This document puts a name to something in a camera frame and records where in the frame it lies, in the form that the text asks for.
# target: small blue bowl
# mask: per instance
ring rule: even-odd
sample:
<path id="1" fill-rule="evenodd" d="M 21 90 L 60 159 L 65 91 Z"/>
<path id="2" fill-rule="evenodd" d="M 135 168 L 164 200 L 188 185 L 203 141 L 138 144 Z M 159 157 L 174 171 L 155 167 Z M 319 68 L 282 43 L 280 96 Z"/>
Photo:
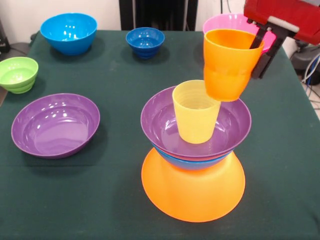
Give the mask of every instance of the small blue bowl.
<path id="1" fill-rule="evenodd" d="M 227 154 L 225 154 L 223 156 L 220 156 L 216 159 L 207 160 L 207 161 L 187 161 L 187 160 L 182 160 L 182 159 L 170 156 L 170 155 L 164 153 L 163 151 L 161 151 L 156 146 L 154 146 L 154 148 L 161 155 L 161 157 L 163 157 L 167 162 L 169 162 L 170 164 L 172 164 L 178 168 L 185 169 L 185 170 L 200 170 L 200 169 L 209 168 L 209 167 L 217 164 L 221 160 L 223 160 L 228 154 L 231 153 L 231 152 L 228 152 Z"/>
<path id="2" fill-rule="evenodd" d="M 83 13 L 63 13 L 47 19 L 40 32 L 48 43 L 68 56 L 85 53 L 95 39 L 97 21 Z"/>
<path id="3" fill-rule="evenodd" d="M 162 31 L 152 27 L 135 28 L 125 36 L 133 52 L 142 59 L 149 59 L 156 55 L 165 38 Z"/>

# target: orange bowl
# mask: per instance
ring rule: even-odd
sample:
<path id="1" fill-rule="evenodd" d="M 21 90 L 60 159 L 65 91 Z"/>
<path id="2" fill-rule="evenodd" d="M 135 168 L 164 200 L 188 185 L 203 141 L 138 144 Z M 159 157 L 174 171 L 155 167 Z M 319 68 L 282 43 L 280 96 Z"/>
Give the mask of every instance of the orange bowl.
<path id="1" fill-rule="evenodd" d="M 151 202 L 165 214 L 201 223 L 231 212 L 245 191 L 245 173 L 234 152 L 201 170 L 184 170 L 165 161 L 153 148 L 146 156 L 141 179 Z"/>

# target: table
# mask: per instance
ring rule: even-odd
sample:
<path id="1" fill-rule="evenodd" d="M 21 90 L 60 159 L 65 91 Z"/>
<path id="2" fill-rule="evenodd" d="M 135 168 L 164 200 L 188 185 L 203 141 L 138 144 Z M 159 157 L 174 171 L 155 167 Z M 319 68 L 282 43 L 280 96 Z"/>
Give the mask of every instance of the table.
<path id="1" fill-rule="evenodd" d="M 38 34 L 32 90 L 8 93 L 0 108 L 0 239 L 316 239 L 320 234 L 320 123 L 283 49 L 241 99 L 252 114 L 235 150 L 246 175 L 239 205 L 205 223 L 158 210 L 141 183 L 152 148 L 140 114 L 155 93 L 203 78 L 203 34 L 165 32 L 157 56 L 135 57 L 125 31 L 98 31 L 84 55 L 66 57 Z M 21 152 L 11 140 L 16 114 L 55 93 L 92 99 L 101 123 L 78 154 L 60 160 Z"/>

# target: pink bowl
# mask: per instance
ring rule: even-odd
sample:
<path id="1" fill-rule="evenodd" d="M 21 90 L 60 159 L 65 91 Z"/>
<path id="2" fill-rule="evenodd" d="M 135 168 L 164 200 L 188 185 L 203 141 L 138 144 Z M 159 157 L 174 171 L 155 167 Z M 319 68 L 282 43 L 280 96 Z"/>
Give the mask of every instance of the pink bowl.
<path id="1" fill-rule="evenodd" d="M 213 16 L 209 18 L 207 21 L 205 21 L 202 30 L 204 34 L 214 29 L 236 29 L 256 34 L 259 28 L 254 24 L 247 23 L 247 19 L 248 18 L 244 16 L 242 13 L 220 14 L 217 16 Z M 262 53 L 265 53 L 269 50 L 275 39 L 276 35 L 274 35 L 270 31 L 268 31 L 264 35 L 264 48 Z"/>

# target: cup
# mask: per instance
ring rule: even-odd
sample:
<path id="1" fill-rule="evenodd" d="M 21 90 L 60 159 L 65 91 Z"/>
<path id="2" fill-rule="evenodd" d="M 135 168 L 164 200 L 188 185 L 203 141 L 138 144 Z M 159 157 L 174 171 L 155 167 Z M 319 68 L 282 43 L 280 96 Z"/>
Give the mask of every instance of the cup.
<path id="1" fill-rule="evenodd" d="M 236 29 L 214 29 L 204 35 L 204 82 L 207 94 L 223 102 L 237 100 L 245 90 L 264 42 L 250 49 L 255 35 Z"/>
<path id="2" fill-rule="evenodd" d="M 180 137 L 191 144 L 208 141 L 214 133 L 221 102 L 207 95 L 205 81 L 182 82 L 174 88 L 172 99 Z"/>

